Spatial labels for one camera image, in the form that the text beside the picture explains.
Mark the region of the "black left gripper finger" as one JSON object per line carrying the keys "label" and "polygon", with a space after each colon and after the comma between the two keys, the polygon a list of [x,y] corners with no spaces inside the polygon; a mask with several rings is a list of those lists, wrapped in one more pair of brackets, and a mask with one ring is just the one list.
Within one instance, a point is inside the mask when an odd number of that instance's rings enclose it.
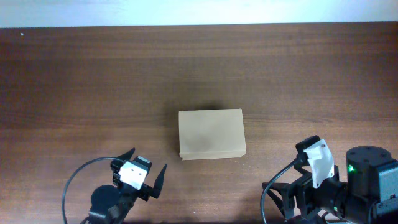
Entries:
{"label": "black left gripper finger", "polygon": [[135,148],[130,149],[128,152],[118,156],[118,159],[120,161],[129,161],[131,157],[134,155],[135,150],[136,150]]}
{"label": "black left gripper finger", "polygon": [[164,178],[165,178],[165,172],[167,169],[167,164],[165,164],[162,168],[162,170],[160,171],[159,175],[157,176],[155,182],[154,182],[154,186],[152,189],[152,197],[158,199],[161,191],[162,191],[162,187],[164,184]]}

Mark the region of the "cardboard box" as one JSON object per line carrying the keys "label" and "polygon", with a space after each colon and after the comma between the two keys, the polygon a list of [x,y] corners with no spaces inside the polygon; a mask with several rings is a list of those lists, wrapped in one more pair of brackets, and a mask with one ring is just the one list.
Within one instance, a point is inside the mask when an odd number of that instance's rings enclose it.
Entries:
{"label": "cardboard box", "polygon": [[246,154],[243,111],[194,110],[178,113],[182,160],[238,158]]}

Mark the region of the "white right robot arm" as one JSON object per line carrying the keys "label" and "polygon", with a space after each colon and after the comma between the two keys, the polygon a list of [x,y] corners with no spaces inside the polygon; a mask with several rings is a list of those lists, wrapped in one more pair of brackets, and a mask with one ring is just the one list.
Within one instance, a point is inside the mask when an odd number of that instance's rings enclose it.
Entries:
{"label": "white right robot arm", "polygon": [[319,136],[295,146],[296,158],[262,183],[287,223],[397,223],[397,160],[386,149],[358,146],[346,152],[347,180],[340,180],[331,151]]}

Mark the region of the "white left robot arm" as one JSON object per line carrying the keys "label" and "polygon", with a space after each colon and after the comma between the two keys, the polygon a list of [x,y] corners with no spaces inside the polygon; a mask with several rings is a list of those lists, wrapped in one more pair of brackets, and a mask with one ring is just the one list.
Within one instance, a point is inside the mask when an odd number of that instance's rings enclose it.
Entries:
{"label": "white left robot arm", "polygon": [[151,187],[144,183],[152,162],[142,156],[134,157],[135,149],[121,154],[110,163],[113,183],[102,185],[91,194],[91,207],[82,223],[122,223],[137,199],[159,198],[164,184],[164,165]]}

